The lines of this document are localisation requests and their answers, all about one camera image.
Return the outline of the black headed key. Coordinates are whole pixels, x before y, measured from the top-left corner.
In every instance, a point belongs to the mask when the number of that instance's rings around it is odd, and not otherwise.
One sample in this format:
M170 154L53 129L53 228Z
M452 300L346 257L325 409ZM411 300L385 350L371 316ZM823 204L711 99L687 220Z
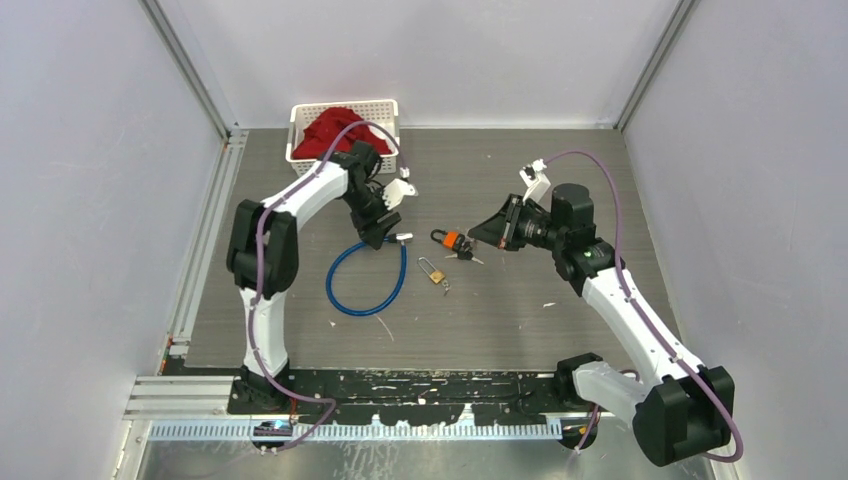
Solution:
M484 262L475 256L474 250L476 246L477 242L473 239L457 240L451 247L452 253L445 256L445 259L472 261L484 265Z

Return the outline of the brass padlock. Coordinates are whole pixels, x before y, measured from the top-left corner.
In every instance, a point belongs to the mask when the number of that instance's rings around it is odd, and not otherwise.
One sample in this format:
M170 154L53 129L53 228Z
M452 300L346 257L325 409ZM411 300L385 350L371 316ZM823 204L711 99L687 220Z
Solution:
M416 264L427 275L434 284L443 284L446 280L446 275L435 267L435 265L426 257L419 257Z

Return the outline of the orange black padlock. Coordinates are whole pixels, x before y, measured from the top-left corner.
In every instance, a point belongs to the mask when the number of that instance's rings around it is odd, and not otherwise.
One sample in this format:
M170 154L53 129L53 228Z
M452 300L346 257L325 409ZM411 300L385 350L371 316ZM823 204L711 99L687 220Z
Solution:
M462 250L466 243L466 236L458 231L433 229L430 232L430 238L442 247L453 252L459 252Z

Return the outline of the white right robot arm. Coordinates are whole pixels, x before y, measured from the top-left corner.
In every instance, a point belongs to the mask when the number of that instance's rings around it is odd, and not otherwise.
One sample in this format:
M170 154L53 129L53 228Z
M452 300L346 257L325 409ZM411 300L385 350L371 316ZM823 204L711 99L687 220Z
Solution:
M551 253L557 274L610 327L637 372L594 353L557 365L555 396L567 410L594 404L628 423L645 457L663 467L724 447L734 433L735 384L675 338L632 283L615 247L596 234L594 203L578 184L556 186L551 206L511 194L470 236L504 251Z

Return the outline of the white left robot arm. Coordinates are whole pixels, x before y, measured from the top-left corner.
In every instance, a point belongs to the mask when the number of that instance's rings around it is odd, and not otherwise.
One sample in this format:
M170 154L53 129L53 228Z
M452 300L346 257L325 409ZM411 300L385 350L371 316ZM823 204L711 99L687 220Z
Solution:
M299 233L329 203L349 210L359 240L380 249L400 214L371 183L381 157L364 141L333 152L280 193L236 208L226 267L245 311L246 353L233 383L230 412L277 413L292 397L284 340L287 293L299 270Z

